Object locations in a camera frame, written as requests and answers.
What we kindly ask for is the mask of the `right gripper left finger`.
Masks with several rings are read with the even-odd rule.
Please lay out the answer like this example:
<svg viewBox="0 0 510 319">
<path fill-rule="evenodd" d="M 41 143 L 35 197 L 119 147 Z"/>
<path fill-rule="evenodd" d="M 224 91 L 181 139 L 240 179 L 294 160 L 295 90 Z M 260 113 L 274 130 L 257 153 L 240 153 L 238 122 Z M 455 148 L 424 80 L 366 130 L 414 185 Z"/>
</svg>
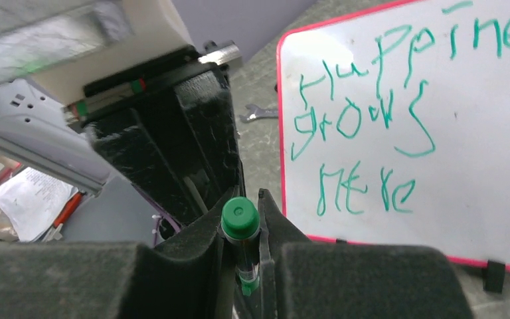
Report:
<svg viewBox="0 0 510 319">
<path fill-rule="evenodd" d="M 124 243 L 0 243 L 0 318 L 231 318 L 234 263 L 220 216 L 154 248 Z"/>
</svg>

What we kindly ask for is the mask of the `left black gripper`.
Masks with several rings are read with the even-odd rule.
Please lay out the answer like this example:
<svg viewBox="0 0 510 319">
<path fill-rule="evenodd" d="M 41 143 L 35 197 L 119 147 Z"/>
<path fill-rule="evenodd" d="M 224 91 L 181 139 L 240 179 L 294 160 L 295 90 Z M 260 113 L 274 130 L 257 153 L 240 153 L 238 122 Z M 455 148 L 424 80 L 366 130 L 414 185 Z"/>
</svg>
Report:
<svg viewBox="0 0 510 319">
<path fill-rule="evenodd" d="M 187 226 L 208 213 L 202 199 L 218 199 L 240 184 L 232 95 L 230 44 L 185 46 L 83 86 L 84 97 L 63 108 L 69 126 L 85 125 L 94 151 L 152 204 Z M 174 93 L 179 120 L 174 164 L 127 100 Z"/>
</svg>

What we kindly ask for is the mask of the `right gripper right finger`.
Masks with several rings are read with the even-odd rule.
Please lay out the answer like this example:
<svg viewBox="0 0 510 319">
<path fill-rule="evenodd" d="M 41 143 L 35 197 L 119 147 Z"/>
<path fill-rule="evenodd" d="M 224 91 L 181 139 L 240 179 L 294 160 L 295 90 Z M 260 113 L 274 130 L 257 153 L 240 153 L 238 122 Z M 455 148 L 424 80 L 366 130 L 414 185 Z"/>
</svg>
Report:
<svg viewBox="0 0 510 319">
<path fill-rule="evenodd" d="M 472 318 L 439 251 L 409 245 L 313 242 L 267 189 L 262 217 L 260 318 Z"/>
</svg>

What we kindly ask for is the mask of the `white green marker pen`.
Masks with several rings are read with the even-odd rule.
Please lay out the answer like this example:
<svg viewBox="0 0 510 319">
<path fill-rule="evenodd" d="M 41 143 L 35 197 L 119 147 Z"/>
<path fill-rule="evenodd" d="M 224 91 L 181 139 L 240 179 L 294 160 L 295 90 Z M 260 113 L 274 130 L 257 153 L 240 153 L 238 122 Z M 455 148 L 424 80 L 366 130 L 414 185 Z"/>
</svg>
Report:
<svg viewBox="0 0 510 319">
<path fill-rule="evenodd" d="M 227 244 L 232 252 L 236 282 L 241 300 L 241 312 L 249 318 L 260 318 L 260 254 L 259 235 L 245 240 L 227 238 Z"/>
</svg>

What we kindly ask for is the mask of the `green marker cap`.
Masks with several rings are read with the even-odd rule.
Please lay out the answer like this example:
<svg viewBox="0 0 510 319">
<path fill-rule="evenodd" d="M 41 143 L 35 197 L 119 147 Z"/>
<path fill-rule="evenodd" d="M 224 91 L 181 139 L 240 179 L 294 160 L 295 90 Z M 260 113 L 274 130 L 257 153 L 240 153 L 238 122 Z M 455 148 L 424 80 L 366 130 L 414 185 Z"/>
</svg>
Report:
<svg viewBox="0 0 510 319">
<path fill-rule="evenodd" d="M 246 197 L 233 197 L 222 208 L 221 227 L 232 240 L 243 241 L 259 232 L 260 214 Z"/>
</svg>

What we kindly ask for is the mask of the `pink framed whiteboard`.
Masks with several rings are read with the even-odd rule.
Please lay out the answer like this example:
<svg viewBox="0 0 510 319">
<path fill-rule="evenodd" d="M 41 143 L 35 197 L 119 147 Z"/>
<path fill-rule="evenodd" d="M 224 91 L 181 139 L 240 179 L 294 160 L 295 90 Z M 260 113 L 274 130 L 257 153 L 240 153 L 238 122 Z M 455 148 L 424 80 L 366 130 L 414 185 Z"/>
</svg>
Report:
<svg viewBox="0 0 510 319">
<path fill-rule="evenodd" d="M 282 212 L 510 272 L 510 1 L 394 1 L 277 49 Z"/>
</svg>

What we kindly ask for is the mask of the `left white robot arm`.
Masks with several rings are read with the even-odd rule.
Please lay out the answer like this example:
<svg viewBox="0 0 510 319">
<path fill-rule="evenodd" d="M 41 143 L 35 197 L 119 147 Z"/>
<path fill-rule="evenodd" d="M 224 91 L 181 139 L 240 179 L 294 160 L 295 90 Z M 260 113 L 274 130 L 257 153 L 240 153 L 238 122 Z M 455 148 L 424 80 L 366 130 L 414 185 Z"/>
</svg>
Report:
<svg viewBox="0 0 510 319">
<path fill-rule="evenodd" d="M 78 85 L 62 105 L 15 80 L 0 86 L 0 150 L 92 194 L 119 173 L 187 226 L 244 195 L 229 81 L 233 42 L 183 45 Z"/>
</svg>

